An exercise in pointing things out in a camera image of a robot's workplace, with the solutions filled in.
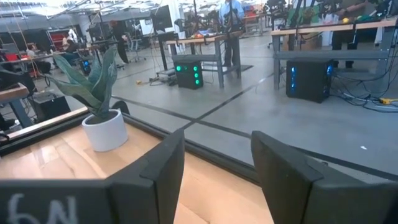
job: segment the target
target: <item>concrete floor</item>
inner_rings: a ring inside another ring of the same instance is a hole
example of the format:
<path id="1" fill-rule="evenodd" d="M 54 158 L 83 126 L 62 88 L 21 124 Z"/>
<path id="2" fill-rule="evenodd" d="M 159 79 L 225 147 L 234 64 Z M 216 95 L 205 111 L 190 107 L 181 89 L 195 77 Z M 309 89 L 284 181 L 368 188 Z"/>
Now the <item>concrete floor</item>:
<path id="1" fill-rule="evenodd" d="M 352 106 L 336 97 L 317 104 L 287 98 L 284 88 L 274 91 L 270 41 L 269 34 L 241 40 L 241 63 L 254 67 L 243 72 L 241 80 L 236 74 L 226 75 L 224 89 L 211 72 L 203 74 L 206 84 L 198 90 L 136 85 L 138 80 L 155 77 L 162 64 L 158 49 L 144 50 L 140 55 L 146 61 L 133 62 L 119 72 L 111 104 L 124 100 L 132 116 L 168 131 L 184 128 L 186 138 L 250 165 L 250 133 L 260 130 L 313 152 L 330 166 L 365 182 L 398 179 L 398 116 Z M 202 48 L 204 54 L 212 50 L 212 45 Z M 374 64 L 356 62 L 354 66 L 372 69 Z M 37 81 L 37 86 L 44 89 L 43 81 Z M 58 92 L 53 85 L 47 90 Z M 72 110 L 82 106 L 73 98 L 67 100 Z M 10 111 L 7 106 L 1 113 L 12 117 Z"/>

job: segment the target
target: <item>ceiling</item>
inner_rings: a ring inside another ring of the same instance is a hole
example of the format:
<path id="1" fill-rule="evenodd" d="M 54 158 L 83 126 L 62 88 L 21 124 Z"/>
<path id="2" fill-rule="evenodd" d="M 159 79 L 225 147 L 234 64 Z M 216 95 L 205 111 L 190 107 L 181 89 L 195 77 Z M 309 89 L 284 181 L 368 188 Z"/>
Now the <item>ceiling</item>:
<path id="1" fill-rule="evenodd" d="M 49 19 L 61 14 L 87 14 L 101 11 L 112 14 L 120 10 L 139 9 L 148 11 L 162 4 L 163 0 L 4 0 L 0 2 L 0 16 L 27 17 L 47 16 Z M 193 10 L 193 0 L 177 0 L 184 12 Z M 212 11 L 223 0 L 196 0 L 198 11 Z M 267 0 L 241 0 L 243 4 L 264 4 Z"/>

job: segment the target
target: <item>cardboard box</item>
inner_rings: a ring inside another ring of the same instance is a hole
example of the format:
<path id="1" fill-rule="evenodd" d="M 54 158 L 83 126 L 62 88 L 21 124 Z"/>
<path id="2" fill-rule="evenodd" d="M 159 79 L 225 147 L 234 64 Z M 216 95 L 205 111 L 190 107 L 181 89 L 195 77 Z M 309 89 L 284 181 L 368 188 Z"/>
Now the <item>cardboard box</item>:
<path id="1" fill-rule="evenodd" d="M 288 50 L 287 42 L 289 35 L 284 36 L 284 41 L 282 44 L 282 50 Z M 319 50 L 322 46 L 322 35 L 319 32 L 298 35 L 297 45 L 294 46 L 294 50 Z"/>

